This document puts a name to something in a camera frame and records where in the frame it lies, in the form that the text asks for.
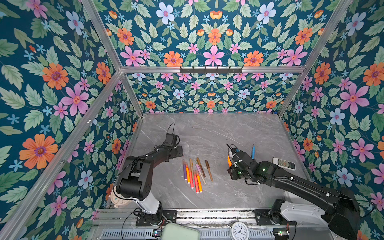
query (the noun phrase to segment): orange marker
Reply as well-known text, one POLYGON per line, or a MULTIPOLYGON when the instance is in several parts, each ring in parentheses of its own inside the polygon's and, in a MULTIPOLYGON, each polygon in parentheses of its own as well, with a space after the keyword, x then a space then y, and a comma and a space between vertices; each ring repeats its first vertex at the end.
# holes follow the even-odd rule
POLYGON ((186 168, 187 168, 187 182, 190 183, 190 178, 189 178, 189 167, 188 167, 188 164, 185 164, 186 168))
POLYGON ((193 172, 193 176, 194 176, 194 179, 195 179, 195 187, 196 187, 196 193, 199 193, 199 184, 197 182, 197 176, 196 176, 196 173, 195 171, 193 172))
POLYGON ((232 162, 231 162, 231 160, 229 159, 229 155, 228 155, 228 165, 229 165, 229 167, 232 166, 232 162))
POLYGON ((203 192, 203 189, 201 188, 200 176, 198 173, 196 175, 197 175, 197 183, 199 184, 199 190, 200 190, 200 192, 203 192))
POLYGON ((193 189, 193 177, 192 177, 192 172, 190 169, 189 169, 189 179, 190 179, 190 183, 191 183, 191 188, 193 189))

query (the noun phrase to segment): marble surface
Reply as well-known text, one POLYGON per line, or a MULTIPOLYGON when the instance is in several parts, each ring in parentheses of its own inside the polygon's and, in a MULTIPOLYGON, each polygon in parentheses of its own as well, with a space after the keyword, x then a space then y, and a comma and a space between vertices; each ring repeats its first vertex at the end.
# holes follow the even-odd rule
POLYGON ((273 157, 296 164, 293 174, 306 178, 303 164, 288 139, 276 114, 152 114, 144 115, 133 156, 145 154, 160 145, 167 128, 175 122, 184 156, 164 162, 154 169, 152 192, 164 208, 243 208, 271 207, 283 199, 283 191, 266 185, 248 186, 243 179, 230 178, 227 162, 228 144, 252 153, 256 161, 272 161, 273 157), (182 161, 199 157, 206 173, 207 184, 196 194, 184 180, 182 161), (211 182, 205 160, 208 160, 211 182))

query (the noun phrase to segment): orange flower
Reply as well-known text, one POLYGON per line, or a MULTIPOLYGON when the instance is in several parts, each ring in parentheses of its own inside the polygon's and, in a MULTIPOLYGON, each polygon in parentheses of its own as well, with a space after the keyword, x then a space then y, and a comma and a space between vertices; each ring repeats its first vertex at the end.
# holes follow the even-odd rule
POLYGON ((380 156, 384 159, 384 142, 381 142, 381 141, 378 142, 377 143, 377 148, 379 150, 383 150, 383 151, 380 152, 380 156))
POLYGON ((199 31, 197 31, 197 35, 203 36, 204 35, 204 30, 200 29, 199 31))
POLYGON ((253 51, 252 53, 248 53, 247 57, 244 58, 244 66, 246 67, 255 67, 260 66, 260 63, 264 61, 264 58, 262 58, 264 55, 262 53, 259 53, 259 51, 253 51))
POLYGON ((225 32, 225 34, 227 36, 232 36, 233 35, 233 30, 228 28, 227 31, 225 32))
POLYGON ((37 169, 42 169, 47 166, 47 162, 51 162, 54 157, 53 152, 57 152, 57 144, 53 144, 55 140, 48 136, 45 139, 44 134, 36 134, 35 140, 28 138, 23 142, 23 149, 19 152, 20 160, 27 160, 24 163, 29 169, 32 169, 37 164, 37 169))
POLYGON ((43 68, 43 79, 48 82, 47 85, 50 88, 56 88, 60 90, 62 87, 65 87, 69 81, 68 73, 60 64, 50 63, 49 68, 43 68))
POLYGON ((319 17, 321 17, 323 15, 323 10, 319 10, 317 11, 315 14, 314 14, 314 18, 318 19, 319 17))
POLYGON ((367 83, 368 86, 380 85, 381 81, 384 81, 384 63, 379 63, 379 65, 372 64, 369 69, 365 70, 365 77, 363 77, 363 82, 367 83))
POLYGON ((118 37, 120 38, 120 42, 124 43, 125 45, 133 45, 133 42, 135 41, 131 31, 127 31, 126 28, 118 29, 118 37))
POLYGON ((114 154, 118 154, 120 151, 120 147, 121 147, 121 141, 120 139, 116 138, 115 141, 113 141, 112 143, 112 152, 114 154))
POLYGON ((209 101, 207 103, 207 107, 210 108, 210 109, 214 108, 215 107, 215 102, 214 101, 209 101))
POLYGON ((183 62, 183 59, 180 58, 179 53, 175 53, 174 51, 169 51, 169 53, 166 53, 164 55, 164 63, 167 64, 167 67, 181 67, 181 63, 183 62))
POLYGON ((28 47, 29 47, 29 49, 30 49, 32 52, 37 53, 37 52, 36 52, 36 48, 32 47, 32 45, 29 45, 28 47))
POLYGON ((212 19, 220 19, 222 16, 223 16, 223 12, 222 11, 211 11, 209 13, 209 15, 211 16, 212 19))
POLYGON ((132 131, 133 131, 133 132, 135 132, 136 127, 137 127, 137 122, 135 122, 135 123, 133 124, 133 128, 132 128, 132 131))
POLYGON ((270 102, 268 102, 268 103, 266 104, 266 108, 270 108, 270 109, 272 109, 272 108, 276 107, 276 105, 277 105, 277 102, 274 101, 274 100, 272 100, 272 101, 270 101, 270 102))
POLYGON ((209 42, 212 43, 212 45, 216 45, 220 42, 221 33, 219 33, 219 30, 217 28, 212 29, 212 31, 208 34, 209 42))
POLYGON ((106 195, 105 195, 105 201, 108 201, 108 199, 109 199, 109 195, 111 194, 112 189, 113 189, 113 183, 111 183, 111 184, 109 185, 109 187, 107 188, 107 191, 105 192, 105 193, 106 193, 106 195))
POLYGON ((149 109, 155 109, 155 108, 156 108, 156 104, 155 104, 154 102, 152 102, 152 101, 147 101, 147 102, 145 103, 145 106, 146 106, 147 108, 149 108, 149 109))
POLYGON ((329 68, 331 65, 329 63, 322 63, 317 67, 316 72, 314 74, 315 82, 317 84, 322 85, 324 82, 328 81, 329 74, 331 74, 331 69, 329 68))
POLYGON ((303 45, 304 43, 308 42, 310 40, 310 37, 312 37, 312 28, 304 28, 302 31, 300 31, 295 40, 297 45, 303 45))
POLYGON ((311 151, 313 149, 313 142, 312 142, 312 140, 309 139, 309 138, 304 139, 303 147, 308 152, 311 151))
POLYGON ((114 11, 109 11, 108 13, 109 13, 109 15, 110 15, 113 19, 118 18, 118 14, 117 14, 116 12, 114 12, 114 11))
POLYGON ((368 240, 368 237, 364 235, 360 230, 358 231, 358 237, 356 240, 368 240))
POLYGON ((109 82, 111 73, 109 72, 109 67, 104 62, 97 64, 96 73, 99 75, 100 82, 103 82, 104 85, 109 82))
POLYGON ((288 123, 284 122, 284 126, 287 129, 287 131, 289 132, 289 125, 288 125, 288 123))
POLYGON ((84 218, 80 219, 77 224, 76 224, 76 227, 77 228, 81 228, 81 226, 83 225, 83 222, 84 222, 84 218))

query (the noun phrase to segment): robotic arm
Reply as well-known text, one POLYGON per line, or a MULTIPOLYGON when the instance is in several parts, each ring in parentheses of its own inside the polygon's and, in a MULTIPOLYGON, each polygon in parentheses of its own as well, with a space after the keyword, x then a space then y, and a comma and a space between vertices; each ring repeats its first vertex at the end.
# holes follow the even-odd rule
MULTIPOLYGON (((258 163, 237 147, 231 148, 230 155, 232 166, 228 172, 232 180, 244 178, 248 185, 266 184, 291 192, 323 209, 325 213, 321 218, 334 233, 349 240, 356 239, 360 210, 351 190, 342 187, 338 191, 320 186, 271 162, 258 163)), ((281 206, 282 201, 276 200, 276 204, 281 206)), ((280 206, 275 205, 273 208, 280 209, 280 206)))

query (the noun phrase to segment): wallpaper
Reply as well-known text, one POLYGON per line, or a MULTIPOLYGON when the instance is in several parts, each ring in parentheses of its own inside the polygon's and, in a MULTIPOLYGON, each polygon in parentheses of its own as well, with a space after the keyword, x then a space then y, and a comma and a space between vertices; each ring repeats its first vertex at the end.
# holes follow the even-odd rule
POLYGON ((337 3, 95 1, 123 64, 173 67, 302 65, 337 3))
POLYGON ((354 1, 284 115, 312 181, 355 192, 359 240, 382 239, 384 178, 383 1, 354 1))
MULTIPOLYGON (((2 1, 0 26, 3 227, 114 69, 79 1, 2 1)), ((134 119, 119 83, 20 239, 85 239, 129 146, 134 119)))

